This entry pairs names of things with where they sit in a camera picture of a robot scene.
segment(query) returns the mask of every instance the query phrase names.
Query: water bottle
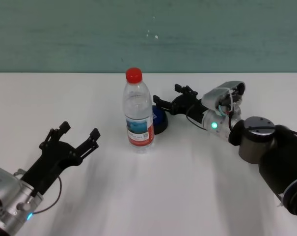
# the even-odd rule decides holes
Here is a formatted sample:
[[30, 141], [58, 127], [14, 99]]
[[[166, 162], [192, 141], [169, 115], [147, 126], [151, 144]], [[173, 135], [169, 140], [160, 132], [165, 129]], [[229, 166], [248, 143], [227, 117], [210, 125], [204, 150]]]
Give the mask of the water bottle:
[[152, 99], [139, 68], [128, 69], [126, 78], [123, 111], [129, 141], [137, 150], [146, 150], [154, 140]]

